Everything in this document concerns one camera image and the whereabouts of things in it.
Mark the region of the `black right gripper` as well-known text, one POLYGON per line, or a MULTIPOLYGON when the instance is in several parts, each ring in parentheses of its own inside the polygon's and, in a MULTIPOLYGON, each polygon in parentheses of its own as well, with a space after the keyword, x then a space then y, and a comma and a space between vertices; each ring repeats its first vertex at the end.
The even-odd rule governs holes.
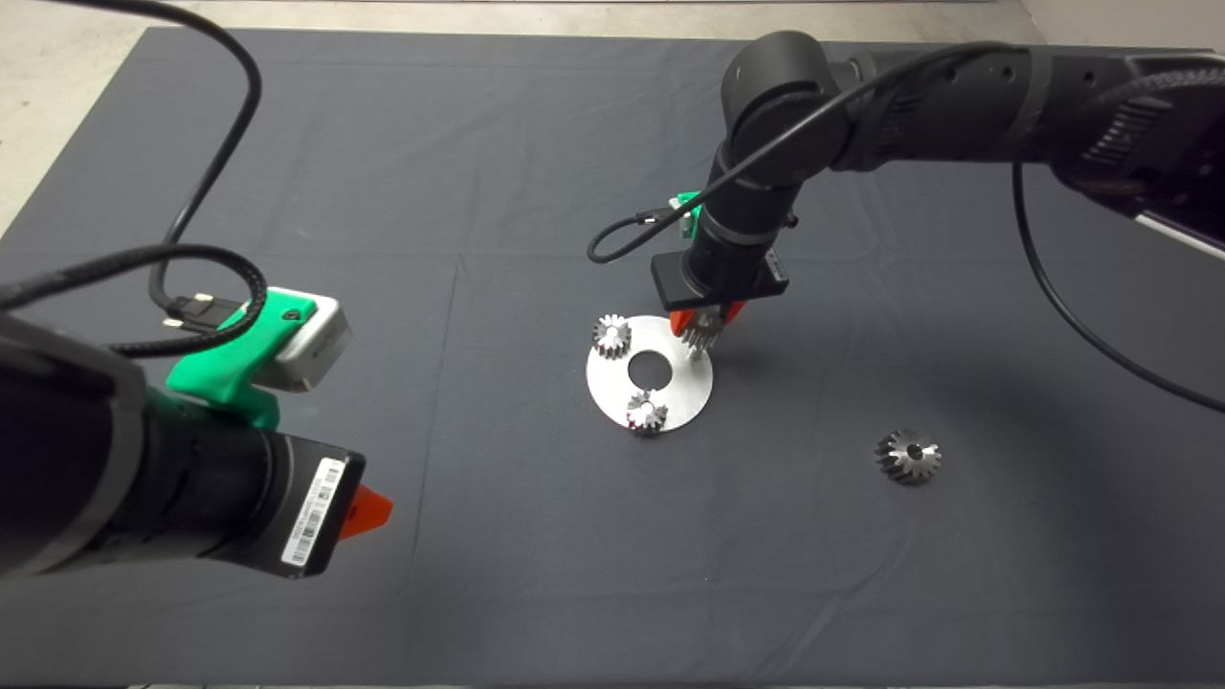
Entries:
POLYGON ((664 253, 650 260, 657 297, 662 302, 662 309, 669 311, 670 331, 677 340, 690 340, 696 315, 693 309, 719 305, 722 326, 726 326, 734 322, 746 302, 780 295, 791 286, 791 278, 777 253, 766 253, 748 273, 748 278, 736 284, 699 283, 687 264, 687 253, 664 253))

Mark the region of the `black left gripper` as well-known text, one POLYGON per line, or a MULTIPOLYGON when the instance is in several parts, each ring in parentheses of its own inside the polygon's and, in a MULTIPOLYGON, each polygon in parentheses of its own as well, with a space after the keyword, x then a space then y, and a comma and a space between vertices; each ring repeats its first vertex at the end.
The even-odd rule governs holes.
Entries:
POLYGON ((296 580, 325 573, 338 541, 390 522, 394 504, 363 483, 363 454, 273 435, 270 487, 241 535, 241 565, 296 580))

